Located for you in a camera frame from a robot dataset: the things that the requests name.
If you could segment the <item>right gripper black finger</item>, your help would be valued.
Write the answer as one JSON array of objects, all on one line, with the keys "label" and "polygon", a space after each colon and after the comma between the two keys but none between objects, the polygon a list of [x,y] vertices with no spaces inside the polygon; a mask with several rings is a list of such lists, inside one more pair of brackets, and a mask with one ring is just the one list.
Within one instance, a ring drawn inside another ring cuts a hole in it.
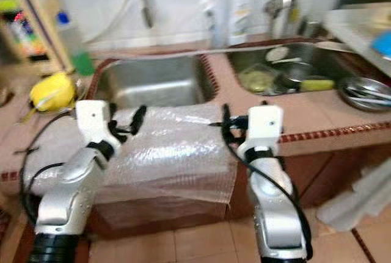
[{"label": "right gripper black finger", "polygon": [[222,105],[222,121],[220,124],[221,127],[221,137],[226,144],[233,143],[234,135],[232,134],[232,115],[229,105]]}]

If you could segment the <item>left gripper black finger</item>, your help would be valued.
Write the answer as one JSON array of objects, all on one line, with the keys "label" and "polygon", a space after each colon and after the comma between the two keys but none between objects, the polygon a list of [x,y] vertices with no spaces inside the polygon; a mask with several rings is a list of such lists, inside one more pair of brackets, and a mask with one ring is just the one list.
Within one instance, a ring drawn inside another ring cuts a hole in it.
[{"label": "left gripper black finger", "polygon": [[130,123],[131,135],[136,135],[139,133],[141,127],[143,126],[147,111],[148,111],[147,105],[141,105],[137,110],[135,110]]}]

